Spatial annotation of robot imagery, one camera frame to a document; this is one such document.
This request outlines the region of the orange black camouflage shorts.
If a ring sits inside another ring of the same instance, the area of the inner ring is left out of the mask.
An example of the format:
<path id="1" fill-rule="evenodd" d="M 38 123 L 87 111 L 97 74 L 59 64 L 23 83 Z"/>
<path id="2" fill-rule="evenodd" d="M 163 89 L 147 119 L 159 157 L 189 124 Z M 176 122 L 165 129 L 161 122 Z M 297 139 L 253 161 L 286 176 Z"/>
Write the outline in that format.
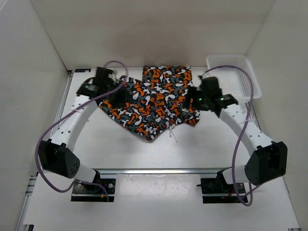
<path id="1" fill-rule="evenodd" d="M 199 122 L 200 111 L 184 107 L 192 78 L 189 65 L 144 66 L 141 80 L 121 76 L 120 80 L 126 81 L 124 92 L 118 91 L 98 105 L 116 123 L 152 141 L 176 125 Z"/>

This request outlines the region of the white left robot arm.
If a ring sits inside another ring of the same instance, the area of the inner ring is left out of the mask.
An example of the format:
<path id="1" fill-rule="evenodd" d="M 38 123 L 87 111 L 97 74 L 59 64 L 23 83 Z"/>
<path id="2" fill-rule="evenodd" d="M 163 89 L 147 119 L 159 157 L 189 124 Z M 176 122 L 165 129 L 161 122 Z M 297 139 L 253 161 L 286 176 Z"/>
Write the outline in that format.
<path id="1" fill-rule="evenodd" d="M 73 151 L 89 117 L 98 108 L 97 101 L 113 96 L 123 88 L 123 82 L 112 82 L 105 86 L 83 83 L 76 93 L 70 112 L 54 123 L 58 129 L 46 141 L 39 139 L 35 149 L 36 167 L 51 188 L 59 191 L 44 175 L 44 170 L 74 179 L 84 184 L 91 193 L 100 189 L 98 171 L 82 164 Z"/>

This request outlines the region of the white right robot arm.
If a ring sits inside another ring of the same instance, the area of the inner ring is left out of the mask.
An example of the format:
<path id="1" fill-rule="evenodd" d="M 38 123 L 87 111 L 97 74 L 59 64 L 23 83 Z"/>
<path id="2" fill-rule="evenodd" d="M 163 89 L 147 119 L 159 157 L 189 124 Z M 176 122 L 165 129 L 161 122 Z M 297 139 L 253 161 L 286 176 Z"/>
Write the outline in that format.
<path id="1" fill-rule="evenodd" d="M 216 77 L 202 79 L 199 87 L 189 87 L 184 107 L 215 113 L 233 130 L 250 155 L 245 165 L 225 168 L 217 173 L 219 191 L 228 192 L 234 182 L 258 186 L 286 174 L 285 143 L 275 142 L 248 121 L 238 101 L 230 94 L 222 94 Z"/>

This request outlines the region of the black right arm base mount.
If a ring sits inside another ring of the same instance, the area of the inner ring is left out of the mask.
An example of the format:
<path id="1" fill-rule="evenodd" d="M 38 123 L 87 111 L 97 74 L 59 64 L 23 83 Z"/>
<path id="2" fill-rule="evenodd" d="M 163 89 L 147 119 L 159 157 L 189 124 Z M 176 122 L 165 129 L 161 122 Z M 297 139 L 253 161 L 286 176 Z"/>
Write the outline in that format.
<path id="1" fill-rule="evenodd" d="M 201 178 L 196 186 L 201 188 L 203 204 L 240 203 L 233 185 L 223 188 L 216 178 Z"/>

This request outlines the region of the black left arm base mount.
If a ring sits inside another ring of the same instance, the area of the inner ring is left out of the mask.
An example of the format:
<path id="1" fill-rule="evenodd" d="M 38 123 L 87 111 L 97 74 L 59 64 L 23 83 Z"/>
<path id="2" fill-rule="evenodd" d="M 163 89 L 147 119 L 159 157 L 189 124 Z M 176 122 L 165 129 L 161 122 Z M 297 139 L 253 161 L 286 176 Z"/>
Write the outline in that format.
<path id="1" fill-rule="evenodd" d="M 72 188 L 71 202 L 114 202 L 116 178 L 102 178 L 100 186 L 75 182 Z"/>

